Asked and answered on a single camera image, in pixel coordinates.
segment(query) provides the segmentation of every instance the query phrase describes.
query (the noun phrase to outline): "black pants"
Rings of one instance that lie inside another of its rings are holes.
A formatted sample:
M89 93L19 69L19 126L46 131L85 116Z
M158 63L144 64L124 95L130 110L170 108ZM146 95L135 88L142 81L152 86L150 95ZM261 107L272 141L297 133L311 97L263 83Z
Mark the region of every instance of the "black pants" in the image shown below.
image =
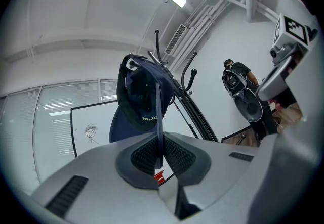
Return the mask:
M260 120L257 122L249 122L249 124L254 132L258 134L259 140L262 140L267 135L266 131L268 131L269 134L278 133L277 124L272 117L270 106L263 108L263 114Z

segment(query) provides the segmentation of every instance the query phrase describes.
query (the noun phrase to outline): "ceiling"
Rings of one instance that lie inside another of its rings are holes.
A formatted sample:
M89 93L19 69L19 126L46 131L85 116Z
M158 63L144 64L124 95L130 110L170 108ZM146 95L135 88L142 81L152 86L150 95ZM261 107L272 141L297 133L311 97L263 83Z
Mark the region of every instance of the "ceiling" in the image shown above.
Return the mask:
M165 49L202 0L178 8L171 0L12 0L0 21L0 56L8 62L58 49L154 49L154 31Z

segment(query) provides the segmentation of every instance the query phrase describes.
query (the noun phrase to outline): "drawn curly hair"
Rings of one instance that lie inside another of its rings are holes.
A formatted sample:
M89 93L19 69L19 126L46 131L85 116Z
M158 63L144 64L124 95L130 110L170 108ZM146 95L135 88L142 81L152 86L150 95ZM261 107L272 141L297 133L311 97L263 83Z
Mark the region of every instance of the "drawn curly hair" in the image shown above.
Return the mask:
M87 127L86 130L85 130L85 133L87 133L87 131L89 131L89 130L91 130L91 129L93 129L93 130L97 130L98 128L97 128L96 126L93 126L92 124L91 124L91 125L88 125L88 127Z

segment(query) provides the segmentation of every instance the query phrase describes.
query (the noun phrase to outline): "wooden floor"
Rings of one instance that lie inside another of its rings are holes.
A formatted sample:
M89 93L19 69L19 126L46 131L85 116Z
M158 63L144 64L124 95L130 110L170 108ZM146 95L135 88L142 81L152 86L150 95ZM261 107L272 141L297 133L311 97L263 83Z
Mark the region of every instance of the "wooden floor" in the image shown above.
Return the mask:
M286 109L276 111L273 114L273 117L277 123L280 122L280 124L278 125L278 132L281 133L282 130L285 129L287 126L293 124L296 121L299 121L302 118L302 113L298 104L294 103ZM246 136L246 138L241 143L242 146L258 146L258 142L256 141L256 138L254 136L254 131L251 128L234 137L224 140L224 143L236 144L242 135Z

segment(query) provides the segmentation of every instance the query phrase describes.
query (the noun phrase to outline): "person's arm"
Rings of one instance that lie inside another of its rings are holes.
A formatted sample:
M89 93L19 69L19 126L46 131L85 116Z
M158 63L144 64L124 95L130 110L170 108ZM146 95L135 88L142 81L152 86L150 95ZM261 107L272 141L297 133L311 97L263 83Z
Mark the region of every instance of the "person's arm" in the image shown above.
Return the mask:
M258 83L256 77L252 74L252 72L249 72L249 73L247 74L247 78L248 78L248 80L251 81L254 85L259 86L259 83Z

